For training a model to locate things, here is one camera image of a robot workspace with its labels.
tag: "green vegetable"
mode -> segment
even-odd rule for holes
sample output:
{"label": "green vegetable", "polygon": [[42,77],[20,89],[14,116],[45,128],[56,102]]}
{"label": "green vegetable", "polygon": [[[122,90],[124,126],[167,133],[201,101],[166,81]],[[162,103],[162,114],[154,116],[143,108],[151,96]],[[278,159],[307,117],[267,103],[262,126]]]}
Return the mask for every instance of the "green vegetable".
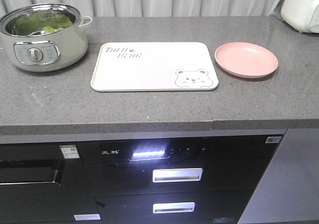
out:
{"label": "green vegetable", "polygon": [[39,31],[56,32],[70,25],[69,17],[53,10],[40,10],[18,17],[13,29],[16,35],[28,36]]}

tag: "white cutting board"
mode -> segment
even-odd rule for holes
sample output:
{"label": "white cutting board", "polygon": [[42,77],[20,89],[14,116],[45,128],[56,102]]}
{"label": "white cutting board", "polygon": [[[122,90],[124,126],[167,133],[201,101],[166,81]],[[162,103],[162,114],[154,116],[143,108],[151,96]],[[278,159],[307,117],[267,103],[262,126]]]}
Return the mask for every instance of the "white cutting board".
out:
{"label": "white cutting board", "polygon": [[102,45],[91,86],[96,91],[205,91],[218,85],[200,42],[111,42]]}

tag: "black cabinet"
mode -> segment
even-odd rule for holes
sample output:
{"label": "black cabinet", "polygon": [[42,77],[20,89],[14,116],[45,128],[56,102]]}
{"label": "black cabinet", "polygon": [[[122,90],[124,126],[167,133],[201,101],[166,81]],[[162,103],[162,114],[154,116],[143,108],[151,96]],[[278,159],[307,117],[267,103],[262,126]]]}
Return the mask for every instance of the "black cabinet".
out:
{"label": "black cabinet", "polygon": [[281,135],[79,142],[101,221],[237,223]]}

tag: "quartz countertop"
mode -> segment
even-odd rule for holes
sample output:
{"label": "quartz countertop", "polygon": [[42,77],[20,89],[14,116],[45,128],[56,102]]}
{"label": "quartz countertop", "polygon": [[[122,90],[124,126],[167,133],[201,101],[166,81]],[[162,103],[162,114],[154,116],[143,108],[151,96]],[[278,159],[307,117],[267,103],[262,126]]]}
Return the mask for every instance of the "quartz countertop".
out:
{"label": "quartz countertop", "polygon": [[[319,127],[319,36],[299,33],[275,16],[95,17],[86,33],[86,55],[48,73],[20,70],[0,41],[0,135]],[[91,88],[103,44],[152,41],[206,44],[218,87],[117,93]],[[278,69],[258,79],[224,72],[214,52],[228,42],[269,49]]]}

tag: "pink plastic plate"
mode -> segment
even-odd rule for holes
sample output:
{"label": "pink plastic plate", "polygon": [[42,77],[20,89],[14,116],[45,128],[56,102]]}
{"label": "pink plastic plate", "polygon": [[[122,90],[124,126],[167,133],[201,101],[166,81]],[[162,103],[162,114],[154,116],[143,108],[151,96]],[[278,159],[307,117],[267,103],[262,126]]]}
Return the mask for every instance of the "pink plastic plate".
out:
{"label": "pink plastic plate", "polygon": [[264,77],[278,67],[278,60],[272,52],[246,42],[232,42],[218,47],[215,59],[224,71],[242,78]]}

